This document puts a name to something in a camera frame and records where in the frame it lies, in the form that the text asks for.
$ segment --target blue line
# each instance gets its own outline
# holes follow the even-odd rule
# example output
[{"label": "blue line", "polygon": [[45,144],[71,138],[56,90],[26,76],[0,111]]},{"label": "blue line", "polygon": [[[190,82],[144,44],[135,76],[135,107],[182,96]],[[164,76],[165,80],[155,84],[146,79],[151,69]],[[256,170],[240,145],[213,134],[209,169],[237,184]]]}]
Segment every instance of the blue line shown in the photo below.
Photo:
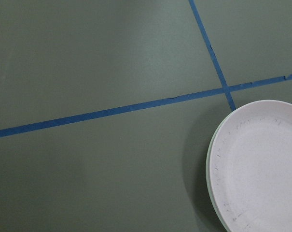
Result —
[{"label": "blue line", "polygon": [[184,101],[189,101],[193,99],[209,97],[209,96],[213,96],[217,94],[223,94],[223,93],[224,91],[222,88],[216,88],[216,89],[202,91],[198,93],[181,95],[175,98],[166,98],[166,99],[160,99],[160,100],[155,100],[155,101],[148,101],[144,103],[121,106],[121,107],[112,108],[108,110],[63,117],[63,118],[48,120],[44,122],[37,122],[37,123],[27,124],[27,125],[23,125],[19,127],[2,129],[0,130],[0,137],[25,133],[25,132],[34,131],[34,130],[37,131],[37,130],[50,128],[50,127],[57,127],[57,126],[62,126],[62,125],[70,124],[70,123],[100,118],[100,117],[118,115],[118,114],[123,114],[123,113],[131,112],[131,111],[142,110],[142,109],[147,109],[147,108],[152,108],[152,107],[157,107],[157,106],[162,106],[162,105],[168,105],[168,104],[173,104],[177,102],[184,102]]},{"label": "blue line", "polygon": [[199,26],[200,32],[201,32],[201,34],[202,34],[202,36],[204,38],[204,41],[205,41],[206,47],[208,49],[208,52],[210,54],[210,57],[212,59],[212,63],[214,65],[214,67],[215,67],[215,70],[217,71],[218,77],[220,79],[220,82],[221,82],[221,85],[223,87],[226,99],[227,99],[228,104],[229,104],[229,107],[233,111],[233,110],[236,109],[236,107],[235,107],[235,103],[234,103],[234,100],[232,98],[232,95],[231,95],[231,93],[229,91],[228,85],[226,83],[226,79],[224,78],[224,75],[223,75],[223,72],[222,72],[221,67],[219,65],[219,62],[217,60],[217,57],[215,56],[215,53],[214,53],[214,51],[213,51],[213,49],[211,47],[211,43],[210,43],[209,37],[208,37],[208,35],[206,33],[205,27],[204,27],[204,25],[202,23],[202,20],[201,20],[200,16],[199,16],[199,13],[197,11],[197,8],[196,8],[196,5],[194,3],[194,0],[189,0],[189,2],[190,2],[190,5],[191,5],[193,14],[195,16],[196,22],[197,22],[197,24]]},{"label": "blue line", "polygon": [[234,91],[238,91],[238,90],[242,90],[242,89],[264,86],[264,85],[274,84],[274,83],[288,81],[288,80],[292,80],[292,74],[289,75],[288,77],[279,76],[279,77],[269,78],[269,79],[265,79],[265,80],[261,80],[261,81],[248,82],[248,83],[244,83],[244,84],[240,84],[240,85],[230,86],[229,90],[231,92],[234,92]]}]

